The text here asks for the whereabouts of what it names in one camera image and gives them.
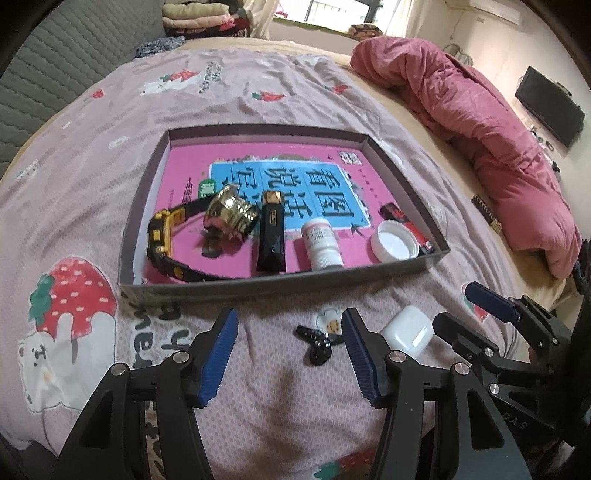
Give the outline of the white earbuds case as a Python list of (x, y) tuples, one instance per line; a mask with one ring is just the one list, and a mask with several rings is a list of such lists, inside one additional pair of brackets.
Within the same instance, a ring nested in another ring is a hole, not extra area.
[(391, 350), (418, 360), (434, 336), (432, 320), (418, 307), (406, 306), (381, 330)]

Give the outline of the small black clip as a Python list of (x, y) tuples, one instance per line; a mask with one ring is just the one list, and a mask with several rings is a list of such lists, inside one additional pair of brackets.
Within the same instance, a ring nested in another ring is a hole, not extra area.
[(294, 335), (310, 345), (308, 359), (311, 365), (322, 366), (332, 357), (332, 347), (342, 345), (344, 338), (335, 333), (324, 333), (303, 325), (295, 328)]

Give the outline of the white plastic jar lid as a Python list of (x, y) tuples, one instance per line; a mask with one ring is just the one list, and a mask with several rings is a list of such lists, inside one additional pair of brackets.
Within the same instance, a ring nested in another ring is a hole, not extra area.
[(381, 263), (402, 262), (419, 256), (420, 247), (403, 224), (384, 220), (370, 238), (370, 248)]

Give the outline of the white pill bottle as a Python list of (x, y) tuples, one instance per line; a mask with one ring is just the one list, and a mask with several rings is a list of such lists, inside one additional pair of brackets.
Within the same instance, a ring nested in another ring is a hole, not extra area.
[(312, 271), (345, 266), (341, 250), (331, 224), (324, 218), (308, 220), (301, 226), (301, 238), (310, 260)]

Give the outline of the red black marker pen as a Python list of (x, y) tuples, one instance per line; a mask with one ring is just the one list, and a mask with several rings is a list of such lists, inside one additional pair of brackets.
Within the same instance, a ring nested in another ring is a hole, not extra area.
[(384, 204), (380, 207), (380, 214), (385, 220), (398, 222), (405, 226), (413, 235), (419, 245), (421, 255), (429, 255), (435, 251), (433, 244), (420, 231), (420, 229), (405, 215), (405, 213), (394, 202)]

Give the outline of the black gold lighter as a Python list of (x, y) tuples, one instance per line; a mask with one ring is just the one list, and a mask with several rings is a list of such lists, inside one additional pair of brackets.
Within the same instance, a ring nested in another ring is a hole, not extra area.
[(278, 274), (286, 271), (283, 192), (263, 192), (259, 218), (259, 255), (256, 271)]

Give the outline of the yellow black wrist watch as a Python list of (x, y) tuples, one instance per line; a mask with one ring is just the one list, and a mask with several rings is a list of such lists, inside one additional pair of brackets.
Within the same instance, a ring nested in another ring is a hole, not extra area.
[(215, 276), (194, 270), (172, 256), (173, 228), (205, 212), (213, 195), (157, 211), (148, 222), (146, 255), (150, 264), (166, 277), (183, 283), (225, 281), (228, 277)]

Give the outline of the gold metallic cap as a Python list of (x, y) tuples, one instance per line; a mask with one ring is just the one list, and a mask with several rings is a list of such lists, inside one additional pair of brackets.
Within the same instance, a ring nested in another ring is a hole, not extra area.
[(238, 187), (225, 185), (209, 203), (204, 214), (204, 228), (217, 230), (229, 240), (245, 241), (259, 222), (259, 209), (238, 194)]

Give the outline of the pink strawberry print sheet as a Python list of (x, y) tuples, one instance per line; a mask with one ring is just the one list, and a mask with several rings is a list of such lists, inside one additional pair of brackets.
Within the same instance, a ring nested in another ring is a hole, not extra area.
[(118, 292), (126, 217), (169, 129), (228, 123), (329, 127), (374, 137), (436, 218), (450, 252), (427, 272), (235, 303), (240, 326), (218, 395), (197, 413), (218, 479), (311, 479), (376, 444), (383, 415), (363, 400), (345, 348), (308, 365), (294, 327), (354, 307), (374, 330), (403, 307), (448, 311), (505, 357), (515, 329), (479, 318), (465, 286), (520, 289), (498, 237), (437, 161), (324, 55), (180, 50), (119, 67), (66, 107), (1, 183), (1, 433), (58, 455), (83, 403), (116, 362), (159, 363), (211, 326), (221, 305), (144, 309)]

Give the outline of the grey shallow cardboard box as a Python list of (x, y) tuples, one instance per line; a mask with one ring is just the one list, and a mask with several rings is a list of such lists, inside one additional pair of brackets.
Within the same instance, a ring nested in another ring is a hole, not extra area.
[[(205, 143), (294, 142), (304, 144), (359, 146), (368, 143), (387, 162), (400, 195), (400, 206), (408, 218), (433, 244), (435, 251), (412, 260), (374, 264), (367, 267), (263, 275), (250, 279), (228, 279), (201, 283), (156, 282), (146, 255), (147, 225), (155, 204), (155, 180), (162, 173), (164, 156), (175, 146)], [(266, 294), (290, 294), (325, 288), (359, 285), (396, 278), (431, 268), (448, 254), (449, 245), (420, 196), (403, 172), (370, 136), (320, 127), (273, 124), (226, 124), (174, 129), (160, 138), (137, 187), (127, 218), (119, 257), (118, 284), (132, 300), (141, 304), (199, 302), (236, 299)]]

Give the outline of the red crumpled quilt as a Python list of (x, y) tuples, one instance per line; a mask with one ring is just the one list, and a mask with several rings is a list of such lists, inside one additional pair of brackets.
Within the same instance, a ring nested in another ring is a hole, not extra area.
[(483, 74), (420, 38), (363, 40), (351, 66), (468, 158), (512, 250), (541, 250), (554, 277), (570, 276), (582, 245), (570, 206), (538, 142)]

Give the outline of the pink blue children's book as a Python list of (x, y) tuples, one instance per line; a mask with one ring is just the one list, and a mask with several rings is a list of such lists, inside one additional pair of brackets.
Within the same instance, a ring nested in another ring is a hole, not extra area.
[(153, 280), (250, 279), (430, 254), (393, 183), (368, 143), (175, 146), (147, 225)]

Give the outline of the dark framed window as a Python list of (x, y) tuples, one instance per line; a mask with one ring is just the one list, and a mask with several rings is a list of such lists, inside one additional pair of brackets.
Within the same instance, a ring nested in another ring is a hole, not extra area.
[(281, 0), (274, 15), (346, 33), (353, 24), (372, 22), (382, 6), (372, 0)]

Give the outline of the blue patterned cloth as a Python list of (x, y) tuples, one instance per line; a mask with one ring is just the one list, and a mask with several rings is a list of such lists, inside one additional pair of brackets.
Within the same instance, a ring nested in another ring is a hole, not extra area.
[(161, 37), (155, 40), (147, 41), (136, 48), (136, 58), (145, 58), (158, 53), (164, 53), (175, 50), (186, 43), (184, 36)]

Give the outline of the cream curtain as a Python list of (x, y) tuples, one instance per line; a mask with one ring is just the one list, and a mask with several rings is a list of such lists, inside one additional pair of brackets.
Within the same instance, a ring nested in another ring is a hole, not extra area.
[(250, 35), (252, 38), (270, 39), (270, 26), (279, 0), (245, 0), (243, 8), (249, 15)]

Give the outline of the grey quilted sofa cover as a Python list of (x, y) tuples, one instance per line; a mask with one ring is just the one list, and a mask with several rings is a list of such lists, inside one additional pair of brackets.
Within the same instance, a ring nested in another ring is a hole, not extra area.
[(160, 1), (42, 1), (1, 68), (1, 171), (54, 114), (164, 35)]

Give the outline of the stack of folded clothes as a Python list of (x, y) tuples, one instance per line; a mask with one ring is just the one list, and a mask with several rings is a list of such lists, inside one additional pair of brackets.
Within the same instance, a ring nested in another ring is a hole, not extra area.
[(252, 32), (252, 14), (242, 1), (164, 3), (161, 14), (164, 32), (170, 37), (249, 37)]

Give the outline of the black wall television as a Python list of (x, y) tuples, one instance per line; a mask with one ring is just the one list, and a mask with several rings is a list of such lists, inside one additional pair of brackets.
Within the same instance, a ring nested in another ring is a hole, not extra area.
[(568, 92), (529, 66), (515, 97), (560, 143), (570, 148), (583, 130), (585, 113)]

